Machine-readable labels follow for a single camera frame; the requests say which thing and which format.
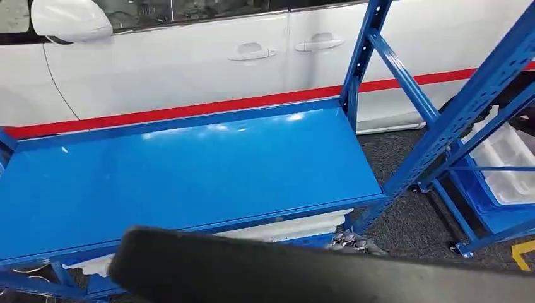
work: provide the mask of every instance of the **white plastic tray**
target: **white plastic tray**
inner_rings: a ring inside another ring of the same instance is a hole
[[[463,141],[480,131],[498,112],[494,106],[489,116],[474,125],[473,130]],[[487,140],[476,147],[470,156],[479,166],[535,166],[535,156],[508,123],[494,132]],[[502,205],[535,203],[535,172],[498,172],[483,171],[497,201]]]

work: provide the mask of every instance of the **side mirror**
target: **side mirror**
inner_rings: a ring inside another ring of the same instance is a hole
[[[82,42],[112,35],[106,14],[92,0],[34,0],[32,23],[41,36]]]

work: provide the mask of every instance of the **metal rod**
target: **metal rod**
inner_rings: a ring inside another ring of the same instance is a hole
[[[483,171],[506,171],[506,172],[535,172],[533,166],[452,166],[449,170],[483,170]]]
[[[416,110],[420,113],[424,121],[431,126],[440,115],[435,106],[429,101],[423,91],[421,91],[417,82],[399,60],[396,53],[383,39],[379,31],[370,29],[368,39],[372,42],[379,56],[399,82],[407,97],[412,101]]]
[[[353,231],[357,234],[365,234],[366,230],[374,223],[379,215],[386,210],[392,201],[379,201],[376,204],[367,206],[359,217],[353,222]]]
[[[510,227],[496,234],[489,235],[488,237],[473,241],[468,245],[458,246],[458,248],[463,254],[467,252],[476,251],[480,248],[484,248],[491,244],[507,240],[511,237],[515,237],[516,235],[520,235],[521,233],[527,232],[528,230],[532,229],[535,229],[535,218]]]
[[[437,190],[438,194],[444,200],[444,203],[446,203],[446,206],[448,206],[449,210],[452,212],[453,216],[459,222],[459,225],[463,229],[464,233],[468,236],[470,241],[477,241],[478,236],[474,233],[474,230],[470,227],[468,222],[464,219],[464,216],[459,211],[455,203],[451,200],[448,193],[446,193],[446,190],[444,190],[444,187],[440,184],[438,180],[433,180],[433,186]]]
[[[531,3],[451,104],[383,185],[392,198],[414,184],[421,173],[454,142],[530,62],[535,49],[535,3]]]
[[[171,22],[175,21],[175,0],[169,0],[171,4]]]
[[[74,282],[74,279],[72,278],[69,271],[63,268],[60,262],[52,262],[51,265],[52,269],[54,270],[54,273],[56,274],[57,279],[60,281],[61,284],[68,287],[78,287],[76,286],[76,282]]]
[[[468,155],[474,148],[476,148],[481,142],[487,139],[492,132],[500,128],[507,120],[518,114],[526,106],[528,106],[535,98],[535,83],[530,84],[522,93],[516,96],[511,103],[505,108],[498,111],[496,117],[494,117],[487,125],[478,131],[466,144],[462,145],[451,157],[439,166],[435,171],[428,175],[421,185],[426,187],[431,183],[431,180],[438,178],[445,170],[452,165],[455,165],[457,161]]]
[[[340,92],[340,102],[344,110],[347,109],[350,82],[354,78],[358,78],[358,84],[360,84],[372,56],[373,45],[367,39],[368,31],[371,28],[381,30],[391,3],[392,0],[369,0],[368,2],[368,8],[362,20],[360,32],[358,33],[355,48],[353,49],[353,55],[351,55],[348,71],[344,79],[344,85]]]
[[[490,230],[491,228],[488,226],[488,224],[485,222],[484,218],[479,216],[476,207],[472,204],[472,198],[468,193],[466,192],[466,189],[464,188],[464,184],[461,181],[461,178],[459,178],[459,175],[457,172],[449,171],[449,177],[455,188],[458,190],[458,192],[461,194],[462,198],[466,201],[468,206],[474,211],[474,214],[476,215],[479,222],[482,224],[482,226],[485,228],[485,230]]]
[[[351,128],[353,131],[356,132],[356,112],[358,110],[358,94],[357,94],[357,88],[358,88],[358,78],[353,79],[353,81],[350,82],[350,90],[348,95],[348,111],[347,116],[348,120],[350,122]]]

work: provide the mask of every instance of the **perforated upright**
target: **perforated upright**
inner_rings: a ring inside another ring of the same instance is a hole
[[[340,101],[346,110],[354,111],[357,98],[351,93],[365,74],[371,54],[375,49],[386,66],[400,83],[429,130],[416,144],[413,152],[400,165],[396,173],[383,186],[388,199],[371,206],[365,217],[355,224],[357,232],[364,231],[416,178],[470,125],[481,112],[521,71],[535,52],[535,3],[531,3],[516,24],[504,36],[470,80],[455,96],[442,114],[418,87],[388,43],[381,37],[380,29],[387,15],[391,0],[371,0],[362,23],[358,41],[351,58]],[[351,125],[356,114],[349,112]]]

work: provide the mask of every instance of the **yellow floor marking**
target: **yellow floor marking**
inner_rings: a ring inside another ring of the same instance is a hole
[[[519,268],[521,270],[530,271],[529,266],[524,261],[524,258],[522,258],[522,254],[535,251],[535,240],[513,245],[511,246],[511,251],[513,259],[517,262]]]

